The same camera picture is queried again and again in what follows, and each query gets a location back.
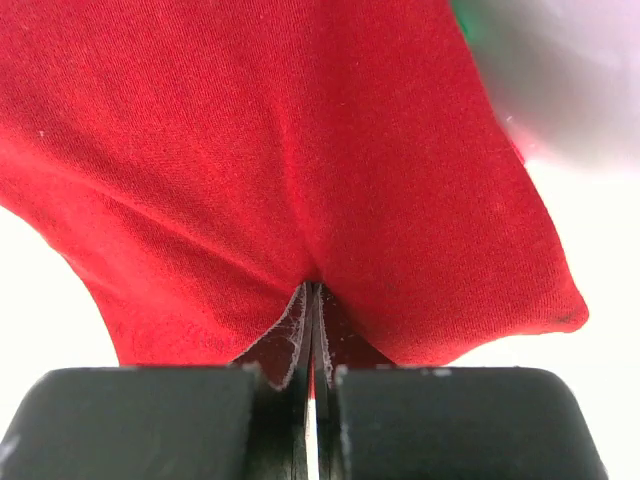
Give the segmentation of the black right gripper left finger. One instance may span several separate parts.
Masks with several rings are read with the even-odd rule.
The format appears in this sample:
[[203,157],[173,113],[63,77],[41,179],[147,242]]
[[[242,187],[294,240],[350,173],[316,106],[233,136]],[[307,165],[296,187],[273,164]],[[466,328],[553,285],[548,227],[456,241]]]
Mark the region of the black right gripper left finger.
[[26,393],[5,479],[304,479],[313,288],[227,365],[65,368]]

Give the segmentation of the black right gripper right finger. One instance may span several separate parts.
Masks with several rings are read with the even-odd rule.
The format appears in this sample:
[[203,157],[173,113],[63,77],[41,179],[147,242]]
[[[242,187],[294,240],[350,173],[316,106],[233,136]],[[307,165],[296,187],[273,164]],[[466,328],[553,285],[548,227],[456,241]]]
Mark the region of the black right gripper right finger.
[[323,479],[604,479],[579,404],[555,374],[521,367],[401,367],[314,292]]

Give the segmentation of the dark red t-shirt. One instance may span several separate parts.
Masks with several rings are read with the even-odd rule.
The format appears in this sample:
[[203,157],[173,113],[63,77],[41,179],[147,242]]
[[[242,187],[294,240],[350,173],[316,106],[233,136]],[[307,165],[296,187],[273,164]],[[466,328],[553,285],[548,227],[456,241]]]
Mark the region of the dark red t-shirt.
[[229,362],[306,281],[404,365],[588,318],[444,1],[5,1],[1,203],[125,365]]

